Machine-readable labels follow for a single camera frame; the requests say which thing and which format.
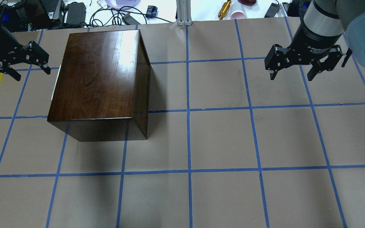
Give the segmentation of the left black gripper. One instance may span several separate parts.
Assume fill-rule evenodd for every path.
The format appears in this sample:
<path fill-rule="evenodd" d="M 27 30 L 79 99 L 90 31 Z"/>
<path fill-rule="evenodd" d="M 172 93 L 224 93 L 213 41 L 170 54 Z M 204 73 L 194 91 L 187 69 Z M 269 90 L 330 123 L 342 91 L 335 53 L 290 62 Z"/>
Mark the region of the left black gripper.
<path fill-rule="evenodd" d="M 50 75 L 51 68 L 48 65 L 49 55 L 35 41 L 22 45 L 3 26 L 0 26 L 0 71 L 10 75 L 14 80 L 20 81 L 21 75 L 10 65 L 27 63 L 39 66 L 43 72 Z"/>

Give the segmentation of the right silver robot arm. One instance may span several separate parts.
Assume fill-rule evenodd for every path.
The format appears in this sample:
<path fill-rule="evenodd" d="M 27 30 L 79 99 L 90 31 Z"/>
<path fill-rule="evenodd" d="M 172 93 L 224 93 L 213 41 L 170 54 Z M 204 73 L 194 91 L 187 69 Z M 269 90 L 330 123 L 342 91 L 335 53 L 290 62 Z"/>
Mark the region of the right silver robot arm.
<path fill-rule="evenodd" d="M 275 44 L 265 58 L 265 69 L 274 80 L 278 71 L 293 65 L 311 65 L 307 79 L 332 71 L 343 52 L 338 39 L 345 34 L 348 46 L 342 66 L 352 54 L 365 67 L 365 0 L 313 0 L 290 45 Z"/>

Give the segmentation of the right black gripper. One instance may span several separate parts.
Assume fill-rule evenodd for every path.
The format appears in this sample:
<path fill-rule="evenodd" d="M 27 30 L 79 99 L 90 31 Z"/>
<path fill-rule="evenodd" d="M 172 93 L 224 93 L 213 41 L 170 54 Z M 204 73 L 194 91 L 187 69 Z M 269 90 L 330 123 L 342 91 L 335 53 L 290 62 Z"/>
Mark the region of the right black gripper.
<path fill-rule="evenodd" d="M 270 80 L 274 80 L 281 69 L 293 65 L 312 66 L 307 73 L 309 82 L 323 71 L 332 71 L 343 56 L 340 45 L 336 44 L 339 37 L 316 34 L 301 24 L 288 47 L 274 44 L 265 57 Z"/>

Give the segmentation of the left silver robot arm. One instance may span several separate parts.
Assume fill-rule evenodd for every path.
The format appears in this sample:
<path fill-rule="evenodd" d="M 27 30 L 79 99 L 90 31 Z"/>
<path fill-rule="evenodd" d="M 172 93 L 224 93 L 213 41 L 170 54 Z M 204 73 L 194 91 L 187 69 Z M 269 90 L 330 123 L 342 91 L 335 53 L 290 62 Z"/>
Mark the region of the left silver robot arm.
<path fill-rule="evenodd" d="M 35 41 L 22 45 L 0 22 L 0 75 L 7 74 L 20 81 L 21 75 L 11 67 L 19 63 L 36 65 L 46 74 L 51 74 L 49 54 Z"/>

